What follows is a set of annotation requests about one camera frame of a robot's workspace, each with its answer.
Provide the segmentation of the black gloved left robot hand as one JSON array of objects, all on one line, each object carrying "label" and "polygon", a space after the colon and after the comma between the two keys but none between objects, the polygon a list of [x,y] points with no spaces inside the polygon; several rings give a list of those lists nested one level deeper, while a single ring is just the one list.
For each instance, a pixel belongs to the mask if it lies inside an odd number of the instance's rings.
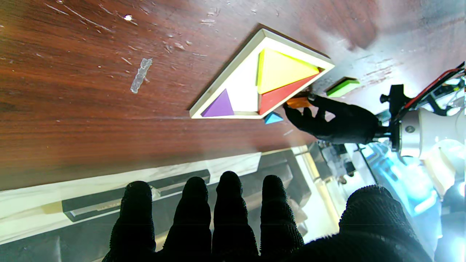
[{"label": "black gloved left robot hand", "polygon": [[380,125],[370,111],[315,94],[309,94],[307,100],[318,108],[316,115],[308,107],[299,111],[283,105],[288,120],[300,131],[331,144],[368,144],[374,140]]}]

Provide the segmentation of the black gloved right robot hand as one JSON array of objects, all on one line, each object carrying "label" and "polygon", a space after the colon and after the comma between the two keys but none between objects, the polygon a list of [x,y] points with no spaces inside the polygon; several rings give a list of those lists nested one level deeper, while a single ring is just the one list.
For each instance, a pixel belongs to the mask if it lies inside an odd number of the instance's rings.
[{"label": "black gloved right robot hand", "polygon": [[233,171],[220,177],[214,212],[208,188],[188,179],[163,249],[156,251],[150,186],[126,186],[105,262],[431,262],[401,204],[381,186],[349,196],[339,232],[304,243],[281,179],[263,180],[261,246],[248,224],[242,184]]}]

